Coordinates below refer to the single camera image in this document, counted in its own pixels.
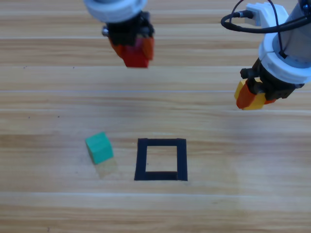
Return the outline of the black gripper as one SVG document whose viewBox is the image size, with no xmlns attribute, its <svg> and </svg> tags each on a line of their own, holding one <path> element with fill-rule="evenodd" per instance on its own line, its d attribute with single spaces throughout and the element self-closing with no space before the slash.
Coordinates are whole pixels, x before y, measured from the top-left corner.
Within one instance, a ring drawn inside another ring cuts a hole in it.
<svg viewBox="0 0 311 233">
<path fill-rule="evenodd" d="M 148 11 L 140 11 L 133 18 L 118 22 L 106 23 L 102 28 L 102 35 L 109 38 L 115 53 L 124 61 L 123 53 L 126 46 L 134 46 L 136 39 L 142 37 L 142 51 L 148 60 L 153 60 L 155 33 Z"/>
<path fill-rule="evenodd" d="M 302 88 L 303 83 L 293 84 L 277 79 L 261 64 L 258 58 L 252 68 L 240 71 L 241 80 L 236 89 L 236 106 L 242 110 L 255 110 L 257 94 L 265 94 L 264 105 L 274 103 L 277 99 L 287 98 L 296 89 Z"/>
</svg>

